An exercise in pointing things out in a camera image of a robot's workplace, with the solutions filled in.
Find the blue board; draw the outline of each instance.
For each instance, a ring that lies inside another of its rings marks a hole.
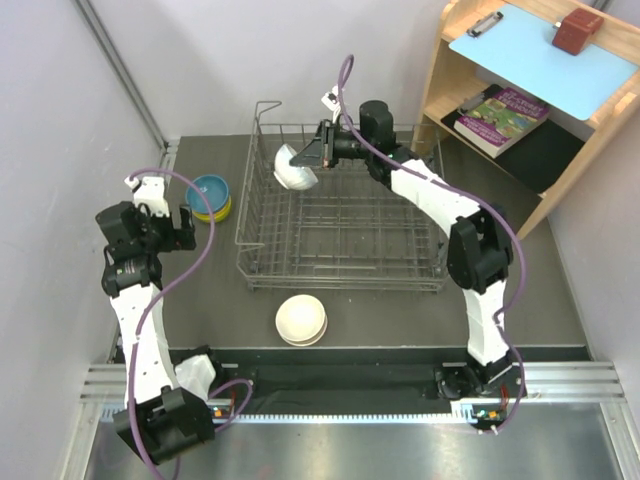
[[[588,120],[638,66],[596,45],[579,55],[554,47],[553,26],[513,5],[477,38],[467,34],[450,48],[545,102]]]

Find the gray floor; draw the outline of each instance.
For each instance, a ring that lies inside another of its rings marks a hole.
[[[180,480],[563,479],[621,480],[602,412],[594,405],[525,405],[509,432],[466,425],[236,424],[182,459]],[[173,462],[162,465],[171,478]],[[150,474],[101,423],[86,480]]]
[[[190,178],[207,173],[223,176],[232,198],[242,190],[248,136],[190,137],[180,142],[175,170]],[[510,222],[521,225],[537,197],[515,180],[455,140],[443,143],[446,179],[507,209]],[[184,201],[185,188],[172,182],[172,208]],[[237,271],[234,243],[237,209],[217,226],[213,252],[204,265],[164,306],[164,324],[172,347],[285,347],[274,318],[279,305],[294,292],[250,292]],[[207,228],[198,223],[197,239],[205,243]],[[545,221],[524,241],[529,270],[527,289],[506,318],[507,332],[518,345],[584,345],[584,332]],[[162,259],[165,281],[184,271],[196,252]],[[514,263],[507,294],[515,287]],[[461,291],[449,282],[438,295],[403,292],[314,290],[325,305],[329,328],[317,346],[463,346],[467,322]]]

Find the blue bowl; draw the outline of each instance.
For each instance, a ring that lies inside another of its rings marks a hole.
[[[229,185],[224,178],[218,175],[203,175],[196,178],[193,183],[207,197],[214,213],[221,210],[229,201]],[[207,213],[207,206],[193,188],[187,189],[184,198],[194,212]]]

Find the rack wire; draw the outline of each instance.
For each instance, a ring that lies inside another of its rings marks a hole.
[[[237,266],[250,289],[328,288],[432,291],[447,279],[446,238],[414,205],[368,174],[364,161],[316,170],[307,191],[284,189],[273,175],[283,143],[300,151],[317,125],[264,123],[281,102],[258,102],[236,230]],[[397,125],[410,144],[423,125]],[[427,128],[437,129],[434,125]],[[439,142],[425,158],[443,175]]]

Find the brown leather box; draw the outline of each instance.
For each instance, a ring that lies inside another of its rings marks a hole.
[[[591,37],[602,26],[604,19],[595,13],[576,8],[567,15],[553,38],[553,44],[573,55],[589,44]]]

